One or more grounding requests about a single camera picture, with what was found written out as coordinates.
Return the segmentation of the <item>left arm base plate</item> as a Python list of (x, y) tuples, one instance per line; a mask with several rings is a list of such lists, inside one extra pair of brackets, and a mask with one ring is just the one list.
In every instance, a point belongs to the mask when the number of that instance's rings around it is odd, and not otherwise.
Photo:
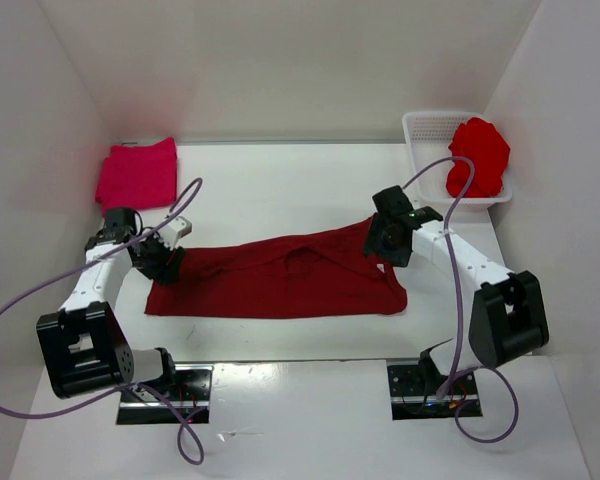
[[(210, 414), (212, 364), (176, 364), (175, 384), (161, 394), (190, 424), (207, 424)], [(119, 426), (177, 424), (168, 406), (141, 387), (123, 392), (118, 404)]]

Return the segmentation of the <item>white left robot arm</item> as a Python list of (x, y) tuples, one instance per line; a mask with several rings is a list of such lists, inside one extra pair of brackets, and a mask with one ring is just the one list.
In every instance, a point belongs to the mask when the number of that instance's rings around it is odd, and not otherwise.
[(43, 315), (36, 333), (51, 387), (71, 398), (118, 385), (143, 383), (156, 399), (172, 397), (179, 375), (164, 347), (134, 350), (114, 314), (127, 274), (135, 269), (160, 286), (179, 279), (191, 233), (182, 216), (157, 231), (142, 232), (131, 208), (114, 208), (85, 245), (86, 266), (69, 298), (55, 313)]

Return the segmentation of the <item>dark red t shirt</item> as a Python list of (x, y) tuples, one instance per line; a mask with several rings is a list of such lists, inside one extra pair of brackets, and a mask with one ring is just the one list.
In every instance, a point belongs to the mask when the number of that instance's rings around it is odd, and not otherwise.
[(408, 297), (393, 267), (363, 254), (370, 224), (365, 219), (306, 235), (189, 248), (179, 280), (153, 284), (144, 312), (255, 319), (398, 314)]

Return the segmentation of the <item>pink red t shirt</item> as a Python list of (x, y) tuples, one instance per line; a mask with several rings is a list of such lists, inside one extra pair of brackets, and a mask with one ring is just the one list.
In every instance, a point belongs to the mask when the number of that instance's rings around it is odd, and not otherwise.
[(176, 143), (171, 137), (149, 146), (114, 145), (103, 161), (95, 201), (102, 216), (117, 207), (170, 206), (176, 200), (177, 172)]

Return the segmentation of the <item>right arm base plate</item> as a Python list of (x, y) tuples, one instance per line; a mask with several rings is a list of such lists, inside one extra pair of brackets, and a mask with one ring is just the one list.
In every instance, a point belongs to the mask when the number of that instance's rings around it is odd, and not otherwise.
[(436, 389), (426, 385), (414, 359), (387, 362), (392, 418), (397, 420), (426, 420), (460, 417), (481, 417), (478, 389), (472, 375), (457, 380), (442, 399), (435, 397)]

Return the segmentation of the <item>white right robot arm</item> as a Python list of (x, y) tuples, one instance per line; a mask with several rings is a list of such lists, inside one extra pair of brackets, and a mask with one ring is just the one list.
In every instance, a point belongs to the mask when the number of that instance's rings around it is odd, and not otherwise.
[(453, 280), (461, 324), (456, 336), (421, 352), (423, 389), (445, 394), (461, 373), (498, 368), (546, 345), (549, 328), (538, 278), (489, 259), (444, 223), (433, 208), (414, 208), (400, 186), (372, 198), (375, 213), (363, 252), (393, 267), (412, 256)]

